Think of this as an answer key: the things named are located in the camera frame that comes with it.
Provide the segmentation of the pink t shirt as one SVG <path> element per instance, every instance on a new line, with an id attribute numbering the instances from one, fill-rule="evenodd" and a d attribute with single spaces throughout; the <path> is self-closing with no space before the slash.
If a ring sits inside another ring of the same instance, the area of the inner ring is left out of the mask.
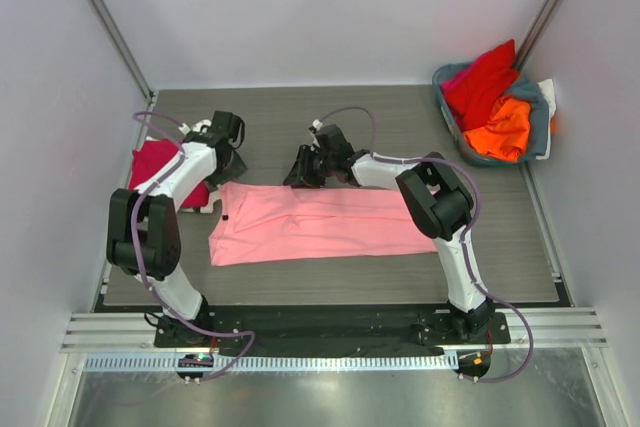
<path id="1" fill-rule="evenodd" d="M 211 265 L 434 253 L 398 192 L 229 183 L 209 236 Z"/>

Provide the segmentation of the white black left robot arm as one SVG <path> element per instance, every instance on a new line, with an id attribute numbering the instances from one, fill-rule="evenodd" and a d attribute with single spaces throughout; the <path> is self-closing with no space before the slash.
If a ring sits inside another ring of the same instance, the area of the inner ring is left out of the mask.
<path id="1" fill-rule="evenodd" d="M 201 184 L 215 193 L 247 167 L 238 153 L 246 124 L 236 114 L 216 111 L 189 127 L 183 139 L 169 139 L 174 152 L 156 172 L 131 188 L 113 192 L 109 203 L 107 261 L 137 278 L 161 305 L 157 340 L 198 347 L 213 336 L 209 304 L 180 265 L 182 243 L 177 214 Z"/>

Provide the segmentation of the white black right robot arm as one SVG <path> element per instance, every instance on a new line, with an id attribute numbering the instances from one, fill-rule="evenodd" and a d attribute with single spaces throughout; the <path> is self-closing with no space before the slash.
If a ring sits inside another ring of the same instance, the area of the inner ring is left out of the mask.
<path id="1" fill-rule="evenodd" d="M 437 152 L 411 160 L 356 150 L 337 125 L 319 120 L 309 131 L 312 142 L 298 148 L 283 184 L 320 188 L 333 177 L 355 187 L 400 193 L 414 225 L 435 243 L 447 281 L 453 335 L 466 343 L 487 340 L 495 306 L 475 260 L 474 201 L 452 164 Z"/>

